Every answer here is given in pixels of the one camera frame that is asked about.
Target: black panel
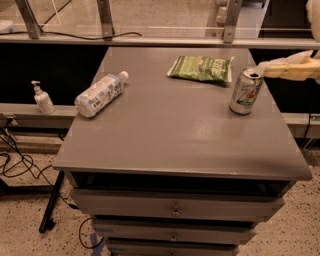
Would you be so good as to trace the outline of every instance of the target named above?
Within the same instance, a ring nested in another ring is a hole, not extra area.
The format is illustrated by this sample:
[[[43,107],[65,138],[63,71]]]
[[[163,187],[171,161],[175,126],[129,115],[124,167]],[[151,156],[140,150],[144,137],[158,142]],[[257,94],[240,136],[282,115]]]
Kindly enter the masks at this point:
[[[35,104],[32,80],[55,105],[73,105],[108,49],[96,45],[0,44],[0,102]]]
[[[250,49],[258,64],[276,58],[288,57],[302,50]],[[284,113],[320,113],[320,86],[314,79],[290,81],[285,79],[265,78],[265,82]]]

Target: chip bag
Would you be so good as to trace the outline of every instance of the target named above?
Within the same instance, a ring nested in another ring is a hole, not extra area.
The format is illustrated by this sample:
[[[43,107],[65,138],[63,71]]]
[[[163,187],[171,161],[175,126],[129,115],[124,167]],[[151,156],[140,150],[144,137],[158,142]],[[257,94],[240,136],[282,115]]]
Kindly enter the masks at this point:
[[[204,56],[180,56],[167,75],[201,82],[231,82],[231,61]]]

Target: soda can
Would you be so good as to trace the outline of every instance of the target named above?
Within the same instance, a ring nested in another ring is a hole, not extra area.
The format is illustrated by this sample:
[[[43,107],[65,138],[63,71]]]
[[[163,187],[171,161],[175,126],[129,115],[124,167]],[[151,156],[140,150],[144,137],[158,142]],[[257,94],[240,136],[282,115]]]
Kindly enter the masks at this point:
[[[240,73],[234,86],[230,109],[246,115],[252,110],[263,83],[263,77],[254,73],[253,68],[246,68]]]

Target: gray cabinet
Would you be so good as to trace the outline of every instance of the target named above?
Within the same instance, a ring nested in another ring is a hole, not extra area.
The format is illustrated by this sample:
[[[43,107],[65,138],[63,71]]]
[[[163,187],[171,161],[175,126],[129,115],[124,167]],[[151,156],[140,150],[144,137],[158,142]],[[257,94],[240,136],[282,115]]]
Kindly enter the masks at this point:
[[[246,49],[109,48],[96,78],[126,70],[128,84],[96,117],[76,116],[54,162],[114,254],[236,255],[311,178],[266,86],[239,116],[234,82],[166,77],[180,55],[235,56],[233,81],[253,64]]]

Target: speckled floor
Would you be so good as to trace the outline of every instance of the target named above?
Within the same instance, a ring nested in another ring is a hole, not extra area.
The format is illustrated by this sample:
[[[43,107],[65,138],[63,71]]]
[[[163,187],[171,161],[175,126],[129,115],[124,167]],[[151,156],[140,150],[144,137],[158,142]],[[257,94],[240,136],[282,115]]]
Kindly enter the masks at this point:
[[[304,155],[313,173],[313,180],[298,182],[285,195],[285,206],[268,222],[256,227],[257,235],[247,245],[240,246],[239,256],[320,255],[320,151],[310,150]],[[42,169],[52,162],[54,154],[32,154],[32,157]],[[11,163],[14,161],[19,161],[17,155],[13,155]],[[20,165],[10,174],[23,169],[25,167]],[[58,172],[49,168],[44,173],[54,183]],[[30,173],[17,178],[1,178],[9,185],[47,184],[42,177],[35,180]],[[64,179],[60,194],[72,203],[70,189],[68,180]],[[44,234],[39,233],[48,199],[43,195],[0,196],[0,255],[108,255],[103,243],[94,250],[81,245],[79,228],[89,216],[71,209],[61,198],[52,214],[55,226]],[[88,247],[100,239],[90,224],[90,221],[86,222],[81,229],[82,241]]]

